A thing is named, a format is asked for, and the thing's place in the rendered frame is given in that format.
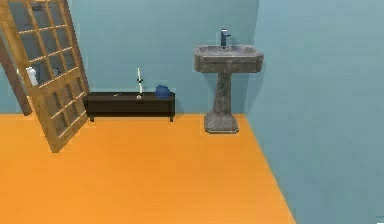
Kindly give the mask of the blue round object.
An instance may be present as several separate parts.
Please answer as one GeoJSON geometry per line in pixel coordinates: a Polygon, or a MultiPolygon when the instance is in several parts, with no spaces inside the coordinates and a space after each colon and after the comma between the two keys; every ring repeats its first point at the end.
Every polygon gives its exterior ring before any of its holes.
{"type": "Polygon", "coordinates": [[[155,90],[155,96],[159,99],[168,99],[171,93],[167,86],[158,85],[155,90]]]}

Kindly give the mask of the white candle on holder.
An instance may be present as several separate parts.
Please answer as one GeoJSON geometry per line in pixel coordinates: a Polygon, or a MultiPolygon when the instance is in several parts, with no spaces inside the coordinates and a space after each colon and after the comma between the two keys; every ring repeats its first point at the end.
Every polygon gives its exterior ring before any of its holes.
{"type": "Polygon", "coordinates": [[[136,96],[136,98],[139,100],[142,98],[142,94],[143,94],[143,87],[142,87],[143,79],[141,78],[140,68],[137,68],[137,80],[136,81],[137,81],[138,86],[139,86],[139,92],[138,92],[138,95],[136,96]]]}

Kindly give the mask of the dark low bench table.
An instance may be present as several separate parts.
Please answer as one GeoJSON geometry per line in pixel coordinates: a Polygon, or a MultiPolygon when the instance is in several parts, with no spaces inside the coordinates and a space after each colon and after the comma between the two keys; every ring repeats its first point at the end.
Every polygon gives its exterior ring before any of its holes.
{"type": "Polygon", "coordinates": [[[168,117],[175,116],[175,94],[158,98],[144,92],[140,99],[135,92],[91,92],[82,98],[87,117],[168,117]]]}

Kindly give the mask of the blue sink faucet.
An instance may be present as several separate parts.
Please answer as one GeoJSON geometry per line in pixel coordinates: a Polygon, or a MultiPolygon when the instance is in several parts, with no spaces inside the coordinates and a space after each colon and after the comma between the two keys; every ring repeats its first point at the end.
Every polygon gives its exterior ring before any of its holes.
{"type": "Polygon", "coordinates": [[[226,45],[227,38],[230,36],[231,36],[231,34],[229,33],[229,31],[226,28],[221,29],[221,45],[222,46],[226,45]]]}

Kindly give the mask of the wooden glass-paned room door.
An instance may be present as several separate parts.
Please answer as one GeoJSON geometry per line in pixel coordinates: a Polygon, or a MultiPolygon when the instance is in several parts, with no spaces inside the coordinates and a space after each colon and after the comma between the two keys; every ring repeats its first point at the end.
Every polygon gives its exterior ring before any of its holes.
{"type": "Polygon", "coordinates": [[[68,0],[0,0],[0,36],[57,153],[87,120],[82,98],[89,87],[68,0]],[[36,70],[37,86],[27,67],[36,70]]]}

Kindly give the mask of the grey stone pedestal sink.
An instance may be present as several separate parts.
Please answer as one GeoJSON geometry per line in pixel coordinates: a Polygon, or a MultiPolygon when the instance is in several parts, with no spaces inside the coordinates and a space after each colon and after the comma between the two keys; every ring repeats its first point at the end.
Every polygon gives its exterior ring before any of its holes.
{"type": "Polygon", "coordinates": [[[194,69],[217,75],[213,107],[204,116],[204,129],[209,134],[236,134],[239,127],[231,110],[233,74],[258,73],[264,54],[251,45],[199,45],[194,48],[194,69]]]}

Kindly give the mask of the brown door frame post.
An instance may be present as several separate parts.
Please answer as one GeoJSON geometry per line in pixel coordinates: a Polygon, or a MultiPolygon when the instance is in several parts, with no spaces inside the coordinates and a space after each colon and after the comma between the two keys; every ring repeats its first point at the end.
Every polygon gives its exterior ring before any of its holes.
{"type": "Polygon", "coordinates": [[[17,102],[24,116],[29,116],[33,110],[28,101],[27,94],[23,88],[22,82],[17,74],[16,68],[8,53],[3,38],[0,36],[0,64],[2,65],[8,82],[13,90],[17,102]]]}

